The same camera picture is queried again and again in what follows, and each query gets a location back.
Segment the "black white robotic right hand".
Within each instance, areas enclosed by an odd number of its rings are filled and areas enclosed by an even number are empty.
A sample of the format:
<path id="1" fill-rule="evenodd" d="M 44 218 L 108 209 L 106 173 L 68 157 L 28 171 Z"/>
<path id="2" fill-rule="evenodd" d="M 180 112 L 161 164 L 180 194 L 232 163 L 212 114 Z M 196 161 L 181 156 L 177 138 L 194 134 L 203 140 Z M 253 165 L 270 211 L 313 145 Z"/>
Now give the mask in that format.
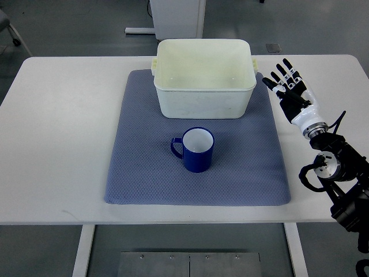
<path id="1" fill-rule="evenodd" d="M 286 58 L 276 68 L 279 74 L 271 72 L 272 78 L 264 77 L 262 81 L 279 98 L 288 122 L 297 126 L 307 139 L 326 133 L 329 127 L 319 114 L 319 104 L 310 86 Z"/>

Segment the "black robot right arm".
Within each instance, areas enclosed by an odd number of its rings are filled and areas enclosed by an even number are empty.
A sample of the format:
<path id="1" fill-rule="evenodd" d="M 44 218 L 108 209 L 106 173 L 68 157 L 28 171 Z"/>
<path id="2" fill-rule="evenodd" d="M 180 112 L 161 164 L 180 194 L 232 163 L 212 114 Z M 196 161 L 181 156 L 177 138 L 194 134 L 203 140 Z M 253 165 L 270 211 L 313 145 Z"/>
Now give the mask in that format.
<path id="1" fill-rule="evenodd" d="M 310 145 L 319 151 L 300 173 L 301 183 L 331 199 L 331 216 L 346 231 L 358 233 L 357 248 L 368 253 L 368 161 L 337 134 L 345 111 L 334 124 L 307 129 Z"/>

